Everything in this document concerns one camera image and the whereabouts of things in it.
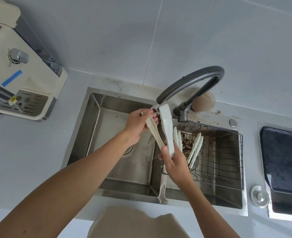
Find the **person's left hand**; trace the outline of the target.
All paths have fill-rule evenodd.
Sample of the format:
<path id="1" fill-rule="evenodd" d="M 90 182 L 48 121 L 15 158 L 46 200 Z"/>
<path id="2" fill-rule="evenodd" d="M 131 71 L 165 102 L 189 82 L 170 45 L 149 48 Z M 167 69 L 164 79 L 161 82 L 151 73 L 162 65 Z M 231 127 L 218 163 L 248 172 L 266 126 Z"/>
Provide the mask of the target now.
<path id="1" fill-rule="evenodd" d="M 138 109 L 128 115 L 123 133 L 129 145 L 134 145 L 139 141 L 141 135 L 139 124 L 146 123 L 148 118 L 152 118 L 155 124 L 158 124 L 157 113 L 154 113 L 152 109 Z"/>

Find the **person's right hand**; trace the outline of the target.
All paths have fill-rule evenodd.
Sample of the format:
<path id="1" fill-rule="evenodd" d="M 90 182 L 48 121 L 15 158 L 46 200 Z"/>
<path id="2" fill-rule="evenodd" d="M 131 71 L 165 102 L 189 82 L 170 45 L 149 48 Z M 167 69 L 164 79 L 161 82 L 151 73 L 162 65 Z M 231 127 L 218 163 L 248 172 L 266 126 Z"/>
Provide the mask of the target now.
<path id="1" fill-rule="evenodd" d="M 180 190 L 186 191 L 192 184 L 193 179 L 188 168 L 186 157 L 174 143 L 175 154 L 168 160 L 163 160 L 167 174 Z"/>

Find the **white plastic kitchen tongs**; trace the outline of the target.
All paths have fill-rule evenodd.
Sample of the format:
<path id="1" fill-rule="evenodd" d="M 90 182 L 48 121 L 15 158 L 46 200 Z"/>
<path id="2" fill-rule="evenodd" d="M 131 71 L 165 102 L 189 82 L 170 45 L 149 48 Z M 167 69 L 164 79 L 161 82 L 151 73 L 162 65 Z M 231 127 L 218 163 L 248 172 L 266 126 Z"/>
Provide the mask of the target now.
<path id="1" fill-rule="evenodd" d="M 166 137 L 167 147 L 169 150 L 169 155 L 172 158 L 175 154 L 174 142 L 173 142 L 173 123 L 172 115 L 168 103 L 160 105 L 158 107 L 159 115 L 161 119 L 162 130 Z M 164 142 L 160 137 L 157 125 L 151 116 L 146 120 L 146 126 L 151 132 L 152 136 L 155 138 L 159 148 L 161 149 L 164 146 Z"/>
<path id="2" fill-rule="evenodd" d="M 192 167 L 194 166 L 196 158 L 197 158 L 199 151 L 203 145 L 203 139 L 204 139 L 204 137 L 202 136 L 202 133 L 201 132 L 198 133 L 198 135 L 193 143 L 191 152 L 190 152 L 188 159 L 187 159 L 189 169 L 192 169 Z"/>
<path id="3" fill-rule="evenodd" d="M 182 143 L 181 132 L 177 130 L 177 127 L 173 128 L 173 140 L 174 140 L 174 143 L 177 144 L 180 151 L 183 152 L 183 143 Z"/>
<path id="4" fill-rule="evenodd" d="M 162 205 L 168 205 L 169 200 L 165 197 L 166 194 L 166 187 L 167 187 L 167 180 L 168 180 L 168 174 L 166 171 L 166 167 L 164 164 L 160 164 L 159 168 L 156 172 L 156 181 L 157 181 L 157 187 L 159 189 L 158 199 L 160 201 L 160 204 Z"/>

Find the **person's left forearm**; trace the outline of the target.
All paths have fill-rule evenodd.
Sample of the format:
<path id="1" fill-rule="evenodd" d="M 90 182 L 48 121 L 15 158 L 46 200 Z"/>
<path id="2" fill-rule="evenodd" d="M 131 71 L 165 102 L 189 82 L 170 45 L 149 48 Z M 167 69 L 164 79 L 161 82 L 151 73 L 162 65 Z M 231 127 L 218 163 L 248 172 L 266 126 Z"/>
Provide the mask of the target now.
<path id="1" fill-rule="evenodd" d="M 57 238 L 130 146 L 122 131 L 95 152 L 57 172 L 0 222 L 0 238 Z"/>

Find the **person's right forearm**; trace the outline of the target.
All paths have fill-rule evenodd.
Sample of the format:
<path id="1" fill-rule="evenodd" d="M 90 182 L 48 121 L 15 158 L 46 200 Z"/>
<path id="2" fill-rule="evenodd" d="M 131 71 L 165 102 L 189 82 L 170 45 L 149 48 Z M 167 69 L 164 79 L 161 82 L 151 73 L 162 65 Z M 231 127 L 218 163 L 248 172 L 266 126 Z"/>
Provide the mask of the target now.
<path id="1" fill-rule="evenodd" d="M 204 238 L 241 238 L 206 199 L 191 179 L 178 182 L 186 195 Z"/>

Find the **round brown sink plug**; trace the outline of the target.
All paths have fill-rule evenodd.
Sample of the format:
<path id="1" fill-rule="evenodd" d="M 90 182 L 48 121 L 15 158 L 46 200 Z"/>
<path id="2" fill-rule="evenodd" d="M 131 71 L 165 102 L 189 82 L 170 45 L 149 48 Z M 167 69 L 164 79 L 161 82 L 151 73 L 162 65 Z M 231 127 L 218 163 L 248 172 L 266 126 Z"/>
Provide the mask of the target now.
<path id="1" fill-rule="evenodd" d="M 196 97 L 192 104 L 191 104 L 191 110 L 195 113 L 200 112 L 208 112 L 212 108 L 214 108 L 216 103 L 215 95 L 211 92 L 208 92 L 202 96 Z"/>

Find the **grey curved sink faucet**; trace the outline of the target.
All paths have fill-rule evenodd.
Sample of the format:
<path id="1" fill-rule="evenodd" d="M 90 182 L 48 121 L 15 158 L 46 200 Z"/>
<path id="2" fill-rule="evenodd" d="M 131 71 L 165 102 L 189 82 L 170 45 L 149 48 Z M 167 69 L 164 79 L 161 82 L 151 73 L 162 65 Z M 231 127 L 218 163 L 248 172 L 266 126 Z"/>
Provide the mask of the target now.
<path id="1" fill-rule="evenodd" d="M 173 109 L 174 118 L 178 119 L 178 122 L 188 122 L 188 110 L 191 107 L 193 100 L 200 97 L 217 85 L 224 77 L 225 71 L 220 66 L 209 66 L 197 71 L 194 71 L 181 79 L 177 80 L 166 88 L 156 99 L 157 104 L 162 104 L 169 100 L 178 92 L 185 88 L 205 79 L 210 80 L 204 84 L 195 94 L 193 94 L 187 101 L 182 102 L 179 106 Z"/>

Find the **person's beige garment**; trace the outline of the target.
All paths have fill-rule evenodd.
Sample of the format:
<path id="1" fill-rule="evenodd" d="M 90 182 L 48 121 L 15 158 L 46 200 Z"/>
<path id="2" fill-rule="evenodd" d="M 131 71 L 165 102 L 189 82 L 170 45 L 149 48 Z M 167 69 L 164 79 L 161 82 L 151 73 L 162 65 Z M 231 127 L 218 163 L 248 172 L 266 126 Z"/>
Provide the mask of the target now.
<path id="1" fill-rule="evenodd" d="M 108 207 L 95 220 L 87 238 L 190 238 L 176 217 L 152 218 L 130 207 Z"/>

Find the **grey dispenser drip tray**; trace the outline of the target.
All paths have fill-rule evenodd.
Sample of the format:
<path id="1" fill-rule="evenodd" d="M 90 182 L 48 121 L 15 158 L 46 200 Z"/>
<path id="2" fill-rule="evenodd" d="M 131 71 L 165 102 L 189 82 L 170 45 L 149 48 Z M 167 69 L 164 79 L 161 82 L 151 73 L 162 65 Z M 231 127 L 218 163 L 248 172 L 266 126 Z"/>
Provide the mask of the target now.
<path id="1" fill-rule="evenodd" d="M 10 105 L 8 102 L 0 103 L 0 110 L 18 113 L 21 115 L 25 114 L 27 116 L 38 116 L 41 114 L 47 101 L 48 96 L 19 90 L 17 93 L 16 104 L 22 108 L 23 113 L 18 110 L 16 105 Z"/>

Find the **black glass cooktop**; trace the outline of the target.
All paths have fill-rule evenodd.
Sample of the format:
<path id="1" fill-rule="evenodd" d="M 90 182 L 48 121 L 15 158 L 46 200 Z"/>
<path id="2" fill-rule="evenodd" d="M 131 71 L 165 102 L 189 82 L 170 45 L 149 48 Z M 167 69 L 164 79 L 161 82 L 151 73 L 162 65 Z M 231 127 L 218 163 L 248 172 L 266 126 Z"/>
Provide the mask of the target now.
<path id="1" fill-rule="evenodd" d="M 264 126 L 260 145 L 267 184 L 274 192 L 292 195 L 292 131 Z"/>

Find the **cream countertop water dispenser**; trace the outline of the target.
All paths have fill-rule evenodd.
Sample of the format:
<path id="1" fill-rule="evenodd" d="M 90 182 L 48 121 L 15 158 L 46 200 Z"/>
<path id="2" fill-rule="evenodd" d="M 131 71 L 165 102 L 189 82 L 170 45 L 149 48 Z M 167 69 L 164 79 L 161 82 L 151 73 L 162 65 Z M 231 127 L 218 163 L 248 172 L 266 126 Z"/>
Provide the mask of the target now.
<path id="1" fill-rule="evenodd" d="M 17 48 L 29 55 L 27 64 L 14 64 L 9 60 L 8 51 Z M 1 83 L 12 74 L 22 70 L 6 87 Z M 37 34 L 32 30 L 21 10 L 0 0 L 0 103 L 6 103 L 19 90 L 48 96 L 42 112 L 38 116 L 12 113 L 0 110 L 0 114 L 16 116 L 33 121 L 48 119 L 64 87 L 68 73 L 60 66 Z"/>

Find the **blue tape strip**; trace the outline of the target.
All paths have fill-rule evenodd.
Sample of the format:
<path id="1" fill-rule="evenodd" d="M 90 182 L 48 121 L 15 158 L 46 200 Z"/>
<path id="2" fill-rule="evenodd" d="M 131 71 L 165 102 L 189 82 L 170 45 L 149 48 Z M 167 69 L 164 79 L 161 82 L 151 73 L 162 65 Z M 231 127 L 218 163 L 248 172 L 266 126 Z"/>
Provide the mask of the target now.
<path id="1" fill-rule="evenodd" d="M 12 81 L 14 81 L 17 77 L 19 77 L 22 74 L 23 74 L 22 70 L 18 70 L 17 72 L 15 72 L 14 74 L 12 74 L 9 78 L 7 78 L 5 81 L 3 81 L 1 83 L 1 85 L 3 87 L 6 87 L 7 85 L 9 85 Z"/>

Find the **chrome dispenser knob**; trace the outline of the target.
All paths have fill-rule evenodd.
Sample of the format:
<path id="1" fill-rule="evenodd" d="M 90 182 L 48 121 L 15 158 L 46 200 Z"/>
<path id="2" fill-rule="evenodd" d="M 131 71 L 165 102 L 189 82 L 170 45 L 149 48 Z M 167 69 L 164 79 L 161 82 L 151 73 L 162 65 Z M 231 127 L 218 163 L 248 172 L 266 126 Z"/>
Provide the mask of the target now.
<path id="1" fill-rule="evenodd" d="M 9 60 L 14 64 L 27 64 L 29 62 L 29 55 L 17 48 L 10 49 L 8 51 L 8 57 Z"/>

